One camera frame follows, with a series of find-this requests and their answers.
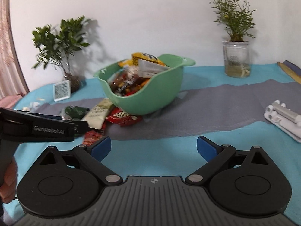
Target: beige snack package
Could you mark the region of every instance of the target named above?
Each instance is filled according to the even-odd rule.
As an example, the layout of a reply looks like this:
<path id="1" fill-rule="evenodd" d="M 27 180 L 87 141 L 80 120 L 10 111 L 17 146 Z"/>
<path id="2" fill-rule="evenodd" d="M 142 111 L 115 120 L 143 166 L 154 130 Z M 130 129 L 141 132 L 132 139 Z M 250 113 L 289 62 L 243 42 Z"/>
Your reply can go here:
<path id="1" fill-rule="evenodd" d="M 108 98 L 105 98 L 98 105 L 94 106 L 82 121 L 88 122 L 89 127 L 100 130 L 113 107 L 113 103 Z"/>

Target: green plastic basket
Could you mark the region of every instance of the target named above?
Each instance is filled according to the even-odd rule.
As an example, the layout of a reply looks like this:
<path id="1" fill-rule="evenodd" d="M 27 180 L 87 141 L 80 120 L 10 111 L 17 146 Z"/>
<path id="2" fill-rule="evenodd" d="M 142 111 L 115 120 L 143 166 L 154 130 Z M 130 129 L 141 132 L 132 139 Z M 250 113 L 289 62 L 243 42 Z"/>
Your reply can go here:
<path id="1" fill-rule="evenodd" d="M 163 54 L 159 59 L 171 69 L 153 76 L 140 91 L 130 96 L 115 95 L 106 82 L 121 69 L 118 62 L 99 70 L 94 76 L 99 78 L 106 96 L 115 106 L 131 115 L 146 115 L 165 107 L 174 100 L 182 84 L 183 67 L 195 65 L 193 59 L 171 54 Z"/>

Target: human hand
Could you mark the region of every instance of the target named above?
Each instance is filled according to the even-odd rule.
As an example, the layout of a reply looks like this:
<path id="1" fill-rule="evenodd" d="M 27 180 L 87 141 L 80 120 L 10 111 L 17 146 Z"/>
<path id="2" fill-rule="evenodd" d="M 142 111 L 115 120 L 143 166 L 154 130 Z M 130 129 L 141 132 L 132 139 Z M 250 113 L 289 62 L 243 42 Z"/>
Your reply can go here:
<path id="1" fill-rule="evenodd" d="M 3 203 L 10 203 L 16 194 L 18 167 L 15 158 L 4 173 L 4 184 L 0 187 L 0 197 Z"/>

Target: gray stripe on tablecloth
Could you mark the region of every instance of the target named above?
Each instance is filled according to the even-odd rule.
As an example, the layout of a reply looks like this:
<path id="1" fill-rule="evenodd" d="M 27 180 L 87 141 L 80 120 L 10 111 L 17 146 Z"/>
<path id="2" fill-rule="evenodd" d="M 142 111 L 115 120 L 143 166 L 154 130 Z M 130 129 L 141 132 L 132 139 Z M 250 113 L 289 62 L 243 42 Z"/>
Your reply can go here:
<path id="1" fill-rule="evenodd" d="M 265 108 L 277 99 L 301 113 L 301 85 L 268 80 L 253 85 L 221 85 L 184 91 L 169 106 L 145 116 L 138 124 L 130 127 L 109 125 L 106 133 L 113 140 L 154 140 L 230 131 L 255 121 L 266 121 Z M 44 104 L 37 112 L 57 115 L 68 105 L 91 108 L 100 100 Z"/>

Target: leafy plant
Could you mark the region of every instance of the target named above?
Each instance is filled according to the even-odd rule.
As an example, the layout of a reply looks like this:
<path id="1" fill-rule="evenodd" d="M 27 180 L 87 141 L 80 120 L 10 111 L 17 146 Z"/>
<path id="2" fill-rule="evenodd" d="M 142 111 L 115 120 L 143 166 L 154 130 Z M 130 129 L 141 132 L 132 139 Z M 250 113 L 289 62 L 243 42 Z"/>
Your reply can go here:
<path id="1" fill-rule="evenodd" d="M 70 55 L 74 56 L 75 51 L 80 51 L 82 47 L 90 45 L 84 42 L 87 33 L 82 32 L 83 26 L 89 21 L 90 19 L 86 19 L 85 16 L 77 19 L 62 19 L 59 32 L 51 25 L 37 27 L 32 34 L 34 45 L 39 49 L 39 53 L 37 63 L 32 68 L 36 69 L 43 65 L 46 69 L 47 65 L 53 64 L 55 67 L 61 67 L 65 74 L 70 73 Z M 67 72 L 63 66 L 64 59 L 67 63 Z"/>
<path id="2" fill-rule="evenodd" d="M 217 14 L 214 22 L 225 25 L 230 41 L 243 41 L 244 36 L 255 38 L 248 30 L 256 25 L 252 18 L 256 10 L 250 10 L 248 0 L 213 0 L 210 4 L 214 4 Z"/>

